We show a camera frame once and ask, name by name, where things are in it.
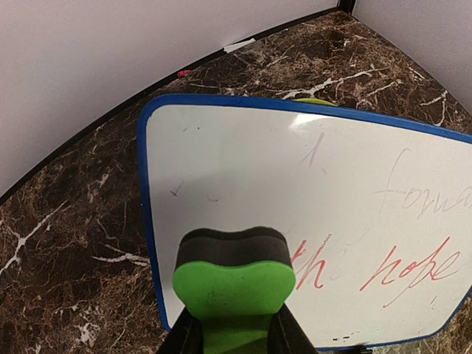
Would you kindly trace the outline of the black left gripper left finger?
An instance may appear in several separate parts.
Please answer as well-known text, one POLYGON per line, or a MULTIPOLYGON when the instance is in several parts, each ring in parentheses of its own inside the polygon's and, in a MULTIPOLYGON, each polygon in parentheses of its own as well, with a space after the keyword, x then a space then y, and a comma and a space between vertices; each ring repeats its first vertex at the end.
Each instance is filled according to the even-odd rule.
POLYGON ((202 354, 201 323, 184 308, 157 354, 202 354))

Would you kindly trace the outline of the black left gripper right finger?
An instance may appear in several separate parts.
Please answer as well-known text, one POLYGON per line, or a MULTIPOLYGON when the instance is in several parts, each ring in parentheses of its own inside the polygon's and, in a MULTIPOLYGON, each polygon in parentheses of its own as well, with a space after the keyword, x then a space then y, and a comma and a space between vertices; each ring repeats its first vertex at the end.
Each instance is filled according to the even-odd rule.
POLYGON ((273 353, 318 353, 287 305, 283 305, 271 318, 271 354, 273 353))

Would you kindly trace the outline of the green and black eraser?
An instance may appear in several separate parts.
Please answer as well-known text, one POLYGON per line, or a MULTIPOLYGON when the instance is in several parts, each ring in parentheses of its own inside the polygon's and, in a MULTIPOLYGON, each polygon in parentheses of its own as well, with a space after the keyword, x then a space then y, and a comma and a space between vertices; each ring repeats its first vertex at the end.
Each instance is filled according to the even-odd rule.
POLYGON ((196 229, 181 239, 173 290, 201 325, 204 353, 267 353, 272 316, 295 280, 277 230, 196 229))

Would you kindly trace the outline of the blue framed whiteboard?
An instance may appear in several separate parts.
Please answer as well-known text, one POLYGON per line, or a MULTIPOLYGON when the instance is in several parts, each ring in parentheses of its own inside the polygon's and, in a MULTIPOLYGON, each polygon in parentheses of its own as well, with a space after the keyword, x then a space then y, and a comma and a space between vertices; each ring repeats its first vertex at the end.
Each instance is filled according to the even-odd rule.
POLYGON ((181 239, 265 226, 296 277, 284 305, 316 350, 399 344, 442 330, 471 295, 471 137, 290 100, 168 94, 137 127, 159 312, 181 239))

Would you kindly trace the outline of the black whiteboard stand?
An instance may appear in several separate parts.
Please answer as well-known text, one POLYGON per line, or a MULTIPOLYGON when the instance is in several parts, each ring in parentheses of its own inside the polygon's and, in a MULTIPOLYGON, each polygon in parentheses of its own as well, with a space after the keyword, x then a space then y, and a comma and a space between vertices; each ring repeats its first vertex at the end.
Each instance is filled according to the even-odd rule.
POLYGON ((349 350, 349 354, 372 354, 372 349, 360 344, 352 347, 349 350))

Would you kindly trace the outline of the black right frame post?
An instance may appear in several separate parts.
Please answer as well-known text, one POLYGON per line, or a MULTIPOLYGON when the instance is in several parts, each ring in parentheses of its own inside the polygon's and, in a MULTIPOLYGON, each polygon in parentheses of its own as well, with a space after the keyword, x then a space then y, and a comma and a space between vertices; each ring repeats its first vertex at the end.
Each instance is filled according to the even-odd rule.
POLYGON ((352 14, 356 0, 338 0, 337 7, 345 13, 352 14))

